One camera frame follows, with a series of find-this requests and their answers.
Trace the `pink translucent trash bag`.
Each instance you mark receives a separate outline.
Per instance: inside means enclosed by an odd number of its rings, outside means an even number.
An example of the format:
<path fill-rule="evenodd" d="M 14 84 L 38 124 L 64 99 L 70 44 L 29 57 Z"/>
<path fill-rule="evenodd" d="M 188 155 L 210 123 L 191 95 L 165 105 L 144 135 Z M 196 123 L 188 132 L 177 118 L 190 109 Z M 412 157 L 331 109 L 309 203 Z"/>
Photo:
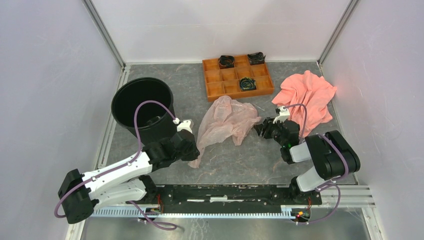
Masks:
<path fill-rule="evenodd" d="M 261 120 L 251 103 L 241 103 L 228 95 L 220 96 L 205 113 L 197 134 L 197 159 L 190 161 L 191 168 L 198 168 L 206 147 L 224 142 L 232 137 L 235 146 L 240 146 L 249 131 Z"/>

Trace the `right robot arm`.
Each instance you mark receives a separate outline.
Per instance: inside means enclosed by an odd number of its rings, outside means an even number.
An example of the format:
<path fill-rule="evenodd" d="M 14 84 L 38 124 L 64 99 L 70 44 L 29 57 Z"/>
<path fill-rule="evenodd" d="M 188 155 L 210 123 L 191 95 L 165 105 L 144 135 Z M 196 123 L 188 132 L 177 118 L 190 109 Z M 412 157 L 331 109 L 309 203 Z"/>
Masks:
<path fill-rule="evenodd" d="M 280 145 L 281 157 L 287 164 L 312 161 L 313 166 L 289 184 L 288 196 L 295 204 L 306 201 L 309 193 L 360 170 L 358 155 L 337 130 L 310 135 L 301 142 L 300 125 L 291 120 L 275 121 L 268 117 L 253 128 L 259 137 L 272 139 Z"/>

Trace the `black plastic trash bin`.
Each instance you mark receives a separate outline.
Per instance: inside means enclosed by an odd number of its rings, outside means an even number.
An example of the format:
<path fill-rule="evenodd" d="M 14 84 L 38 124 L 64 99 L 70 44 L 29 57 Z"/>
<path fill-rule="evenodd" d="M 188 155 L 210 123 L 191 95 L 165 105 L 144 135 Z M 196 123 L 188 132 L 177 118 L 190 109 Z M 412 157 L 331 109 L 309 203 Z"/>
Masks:
<path fill-rule="evenodd" d="M 124 84 L 114 95 L 111 113 L 116 122 L 147 145 L 171 138 L 177 127 L 171 88 L 154 77 L 140 77 Z"/>

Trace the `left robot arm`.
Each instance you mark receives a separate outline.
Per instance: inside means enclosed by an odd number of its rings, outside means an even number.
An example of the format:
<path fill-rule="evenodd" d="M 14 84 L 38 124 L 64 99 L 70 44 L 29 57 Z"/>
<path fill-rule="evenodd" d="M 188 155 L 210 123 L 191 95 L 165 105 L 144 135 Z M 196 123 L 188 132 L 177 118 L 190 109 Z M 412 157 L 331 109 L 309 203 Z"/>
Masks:
<path fill-rule="evenodd" d="M 138 178 L 167 168 L 178 160 L 194 161 L 199 155 L 195 136 L 183 129 L 171 138 L 151 142 L 126 159 L 100 170 L 80 173 L 73 169 L 66 174 L 58 190 L 59 202 L 54 215 L 65 218 L 68 224 L 76 224 L 101 207 L 138 200 L 151 204 L 157 198 L 157 190 Z"/>

